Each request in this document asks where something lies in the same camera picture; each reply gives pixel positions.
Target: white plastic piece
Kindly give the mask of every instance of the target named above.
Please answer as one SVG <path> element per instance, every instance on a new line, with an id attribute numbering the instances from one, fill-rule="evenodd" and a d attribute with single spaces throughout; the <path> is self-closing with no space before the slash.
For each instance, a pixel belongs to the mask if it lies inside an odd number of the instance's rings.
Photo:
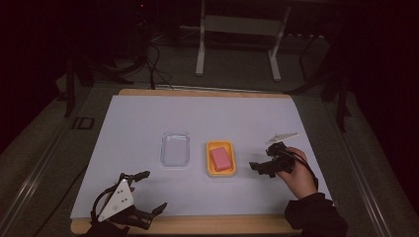
<path id="1" fill-rule="evenodd" d="M 102 222 L 132 205 L 132 193 L 127 180 L 123 179 L 99 215 L 99 221 Z"/>
<path id="2" fill-rule="evenodd" d="M 283 141 L 285 139 L 297 136 L 298 133 L 287 133 L 287 134 L 276 134 L 274 137 L 269 139 L 267 142 L 265 142 L 267 145 L 271 145 L 280 141 Z"/>

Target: floor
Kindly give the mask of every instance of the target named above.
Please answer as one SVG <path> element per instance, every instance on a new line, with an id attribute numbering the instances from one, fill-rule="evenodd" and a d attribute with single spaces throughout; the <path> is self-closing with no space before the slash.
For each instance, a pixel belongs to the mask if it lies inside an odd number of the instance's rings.
<path id="1" fill-rule="evenodd" d="M 176 45 L 155 36 L 148 58 L 156 63 L 157 88 L 282 93 L 305 82 L 298 59 L 307 39 L 284 38 L 277 56 L 283 80 L 274 82 L 266 48 L 223 45 L 216 38 L 209 37 L 205 74 L 197 77 L 195 31 L 185 32 Z M 304 57 L 305 73 L 314 70 L 325 50 L 327 43 L 317 40 Z M 1 154 L 2 236 L 74 236 L 69 215 L 112 96 L 121 88 L 150 87 L 147 67 L 123 76 L 133 85 L 120 85 L 100 74 L 95 74 L 92 88 L 77 85 L 76 107 L 69 118 L 63 117 L 65 102 L 52 101 Z M 62 78 L 57 84 L 62 88 Z M 318 162 L 338 210 L 350 224 L 348 236 L 417 236 L 418 217 L 395 181 L 356 96 L 348 97 L 351 116 L 343 133 L 334 123 L 336 104 L 322 102 L 321 89 L 319 85 L 293 98 L 316 156 L 325 157 Z M 323 117 L 313 118 L 318 111 Z M 74 129 L 76 117 L 95 118 L 95 126 Z M 25 197 L 18 196 L 23 187 L 32 188 L 23 190 Z"/>

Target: dark background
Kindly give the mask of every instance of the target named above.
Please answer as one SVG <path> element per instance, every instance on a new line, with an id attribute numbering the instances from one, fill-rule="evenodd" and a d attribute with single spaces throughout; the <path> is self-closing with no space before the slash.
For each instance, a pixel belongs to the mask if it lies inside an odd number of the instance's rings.
<path id="1" fill-rule="evenodd" d="M 114 16 L 120 16 L 107 23 L 106 29 L 114 31 L 107 31 L 98 20 L 98 5 L 94 1 L 3 1 L 0 7 L 1 152 L 58 96 L 54 83 L 64 73 L 65 61 L 71 53 L 63 36 L 71 36 L 66 39 L 86 49 L 101 63 L 112 64 L 117 53 L 115 48 L 120 49 L 114 35 L 119 34 L 117 31 L 129 31 L 132 21 L 138 21 L 135 17 L 146 24 L 153 22 L 151 27 L 165 29 L 174 40 L 177 26 L 199 25 L 199 1 L 160 0 L 157 22 L 153 19 L 155 2 L 143 2 L 153 7 L 142 9 L 140 16 L 133 12 L 125 14 L 126 8 L 101 6 L 105 12 L 115 9 L 118 13 Z M 213 2 L 210 9 L 226 11 L 226 7 L 219 7 L 220 1 Z M 255 8 L 252 1 L 242 1 L 241 6 L 241 9 L 254 9 L 252 17 L 264 14 L 263 7 Z M 326 11 L 326 14 L 310 11 L 309 7 L 312 5 L 302 4 L 293 9 L 287 27 L 289 33 L 312 34 L 319 17 L 342 20 L 336 12 Z M 339 43 L 334 46 L 339 52 L 334 62 L 349 63 L 349 88 L 356 94 L 360 108 L 417 213 L 418 12 L 417 1 L 379 1 L 373 7 L 358 8 L 350 14 L 340 32 Z"/>

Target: pink block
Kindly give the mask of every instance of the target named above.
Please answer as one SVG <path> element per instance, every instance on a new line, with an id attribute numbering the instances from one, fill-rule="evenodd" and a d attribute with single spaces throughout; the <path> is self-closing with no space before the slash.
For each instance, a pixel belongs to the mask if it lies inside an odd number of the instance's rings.
<path id="1" fill-rule="evenodd" d="M 231 161 L 224 147 L 213 149 L 210 151 L 210 154 L 216 171 L 223 171 L 231 168 Z"/>

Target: white desk leg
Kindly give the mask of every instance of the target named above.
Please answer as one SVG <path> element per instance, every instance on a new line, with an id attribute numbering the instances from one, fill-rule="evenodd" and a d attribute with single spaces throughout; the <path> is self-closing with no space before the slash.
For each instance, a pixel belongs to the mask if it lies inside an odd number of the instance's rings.
<path id="1" fill-rule="evenodd" d="M 200 28 L 200 48 L 198 49 L 198 60 L 197 60 L 197 70 L 195 74 L 197 76 L 204 75 L 204 63 L 206 60 L 206 1 L 201 1 L 201 28 Z"/>
<path id="2" fill-rule="evenodd" d="M 277 52 L 278 48 L 280 47 L 281 40 L 284 36 L 284 30 L 286 29 L 287 20 L 290 15 L 291 7 L 287 7 L 286 13 L 284 14 L 283 21 L 281 22 L 281 26 L 278 29 L 278 33 L 276 36 L 276 42 L 274 45 L 274 48 L 270 49 L 268 51 L 269 55 L 269 61 L 271 63 L 271 70 L 272 70 L 272 76 L 274 77 L 274 81 L 280 81 L 281 80 L 281 74 L 280 69 L 278 67 L 278 61 L 277 61 Z"/>

